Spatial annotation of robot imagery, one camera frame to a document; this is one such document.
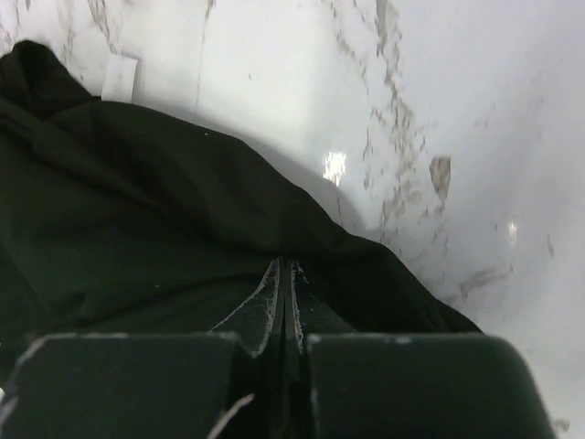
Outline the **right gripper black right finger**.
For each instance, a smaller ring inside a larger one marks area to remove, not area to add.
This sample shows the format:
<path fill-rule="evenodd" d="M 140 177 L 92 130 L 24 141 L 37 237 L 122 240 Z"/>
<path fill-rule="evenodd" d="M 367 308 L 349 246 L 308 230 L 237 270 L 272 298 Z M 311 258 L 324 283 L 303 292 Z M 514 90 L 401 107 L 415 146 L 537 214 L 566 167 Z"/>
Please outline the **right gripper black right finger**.
<path fill-rule="evenodd" d="M 288 271 L 286 356 L 313 438 L 554 436 L 526 362 L 505 340 L 357 332 L 299 263 Z"/>

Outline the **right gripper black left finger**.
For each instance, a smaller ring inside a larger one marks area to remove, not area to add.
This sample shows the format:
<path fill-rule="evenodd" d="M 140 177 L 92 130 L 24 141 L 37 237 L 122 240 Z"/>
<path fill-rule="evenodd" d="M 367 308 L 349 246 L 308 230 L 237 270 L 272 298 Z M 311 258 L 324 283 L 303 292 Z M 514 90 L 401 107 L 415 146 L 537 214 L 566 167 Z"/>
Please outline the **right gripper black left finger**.
<path fill-rule="evenodd" d="M 57 334 L 17 361 L 4 438 L 209 438 L 243 412 L 262 427 L 279 379 L 282 262 L 204 332 Z"/>

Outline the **black graphic t shirt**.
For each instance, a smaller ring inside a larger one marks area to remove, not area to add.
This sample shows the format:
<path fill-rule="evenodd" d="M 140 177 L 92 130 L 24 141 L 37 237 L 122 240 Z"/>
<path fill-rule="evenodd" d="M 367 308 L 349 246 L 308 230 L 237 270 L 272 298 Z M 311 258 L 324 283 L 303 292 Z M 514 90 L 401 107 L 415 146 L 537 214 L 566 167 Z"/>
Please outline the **black graphic t shirt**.
<path fill-rule="evenodd" d="M 475 330 L 239 139 L 104 102 L 36 42 L 2 57 L 3 379 L 50 333 L 208 330 L 280 257 L 358 330 Z"/>

